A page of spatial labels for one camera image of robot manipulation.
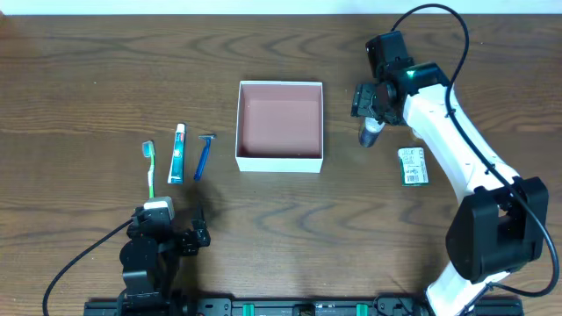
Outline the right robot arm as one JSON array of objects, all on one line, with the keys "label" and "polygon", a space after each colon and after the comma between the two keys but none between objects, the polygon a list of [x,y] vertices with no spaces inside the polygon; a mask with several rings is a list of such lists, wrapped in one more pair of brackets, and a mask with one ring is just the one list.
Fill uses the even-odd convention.
[{"label": "right robot arm", "polygon": [[426,290],[432,315],[472,312],[486,291],[552,248],[545,227],[549,194],[537,177],[523,179],[486,143],[460,106],[454,86],[434,63],[382,61],[374,83],[357,85],[351,114],[364,119],[369,147],[384,126],[408,126],[448,177],[458,211],[445,237],[449,262]]}]

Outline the clear pump spray bottle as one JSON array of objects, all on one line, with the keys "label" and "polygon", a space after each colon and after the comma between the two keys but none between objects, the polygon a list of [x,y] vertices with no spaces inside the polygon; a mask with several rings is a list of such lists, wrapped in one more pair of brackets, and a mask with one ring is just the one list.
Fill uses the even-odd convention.
[{"label": "clear pump spray bottle", "polygon": [[365,118],[359,132],[359,144],[362,147],[372,147],[383,131],[385,123],[379,123],[374,118]]}]

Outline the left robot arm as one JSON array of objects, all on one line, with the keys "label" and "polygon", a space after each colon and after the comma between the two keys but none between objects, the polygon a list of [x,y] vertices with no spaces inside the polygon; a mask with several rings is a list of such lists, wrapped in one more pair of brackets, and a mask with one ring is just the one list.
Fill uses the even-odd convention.
[{"label": "left robot arm", "polygon": [[118,315],[195,315],[197,305],[173,288],[180,260],[211,244],[203,208],[196,207],[191,227],[172,226],[167,201],[151,201],[135,209],[126,230],[130,241],[119,259],[126,288],[118,297]]}]

